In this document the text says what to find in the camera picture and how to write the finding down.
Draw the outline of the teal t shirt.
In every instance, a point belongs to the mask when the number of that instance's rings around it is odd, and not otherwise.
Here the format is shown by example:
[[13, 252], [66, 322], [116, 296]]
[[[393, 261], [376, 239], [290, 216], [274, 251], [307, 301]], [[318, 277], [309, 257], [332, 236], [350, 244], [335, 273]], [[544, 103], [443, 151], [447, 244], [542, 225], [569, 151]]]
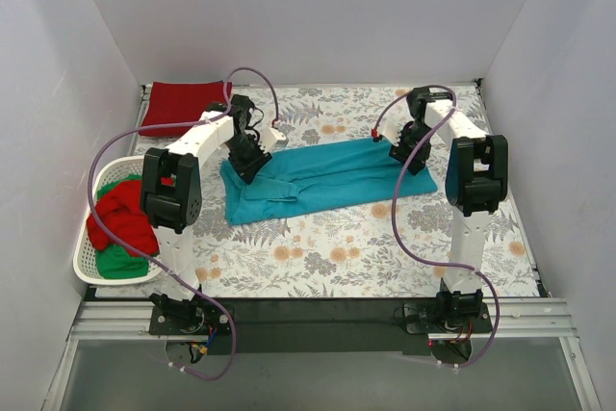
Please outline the teal t shirt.
[[390, 199], [402, 164], [389, 150], [370, 139], [285, 149], [250, 184], [223, 161], [225, 218], [245, 225]]

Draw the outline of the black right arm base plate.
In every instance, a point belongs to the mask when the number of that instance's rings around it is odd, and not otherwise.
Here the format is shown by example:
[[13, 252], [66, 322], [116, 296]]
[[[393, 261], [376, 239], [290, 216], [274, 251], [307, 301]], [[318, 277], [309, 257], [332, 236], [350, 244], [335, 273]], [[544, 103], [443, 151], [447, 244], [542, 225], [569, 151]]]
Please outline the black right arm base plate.
[[483, 302], [414, 298], [402, 305], [402, 319], [410, 334], [454, 334], [468, 328], [472, 334], [493, 331], [487, 305]]

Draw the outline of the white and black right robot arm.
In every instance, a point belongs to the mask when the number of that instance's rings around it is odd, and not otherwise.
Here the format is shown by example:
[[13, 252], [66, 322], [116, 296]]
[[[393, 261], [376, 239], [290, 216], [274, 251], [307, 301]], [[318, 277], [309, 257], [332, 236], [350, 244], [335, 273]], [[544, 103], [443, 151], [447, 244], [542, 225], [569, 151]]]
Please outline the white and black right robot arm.
[[442, 85], [414, 88], [405, 95], [411, 119], [399, 131], [373, 129], [384, 137], [403, 174], [426, 167], [432, 137], [449, 147], [445, 193], [452, 212], [450, 256], [437, 295], [403, 308], [411, 333], [495, 327], [483, 302], [481, 271], [486, 232], [508, 192], [508, 141], [478, 128], [457, 107], [455, 92]]

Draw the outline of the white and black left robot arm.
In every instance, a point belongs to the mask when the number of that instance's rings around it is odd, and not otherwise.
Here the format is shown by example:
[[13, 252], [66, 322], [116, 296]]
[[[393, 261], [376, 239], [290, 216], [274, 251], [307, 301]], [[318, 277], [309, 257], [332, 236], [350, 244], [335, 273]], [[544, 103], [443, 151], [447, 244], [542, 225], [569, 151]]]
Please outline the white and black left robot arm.
[[256, 111], [246, 96], [235, 95], [229, 106], [215, 104], [179, 140], [165, 148], [150, 148], [143, 156], [141, 209], [159, 245], [158, 261], [167, 281], [150, 299], [166, 321], [186, 334], [199, 331], [206, 315], [194, 291], [200, 287], [193, 255], [192, 227], [201, 213], [200, 170], [221, 147], [229, 150], [232, 172], [245, 184], [272, 159], [272, 151], [287, 142], [274, 125], [256, 130]]

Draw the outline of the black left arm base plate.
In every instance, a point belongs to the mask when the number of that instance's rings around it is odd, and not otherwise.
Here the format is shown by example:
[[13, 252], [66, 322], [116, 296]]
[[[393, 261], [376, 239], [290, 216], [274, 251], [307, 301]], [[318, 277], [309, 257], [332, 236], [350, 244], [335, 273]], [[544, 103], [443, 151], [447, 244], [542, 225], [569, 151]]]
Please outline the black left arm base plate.
[[217, 332], [229, 335], [234, 309], [224, 314], [215, 305], [200, 299], [175, 300], [167, 295], [153, 294], [148, 332], [151, 335], [209, 335]]

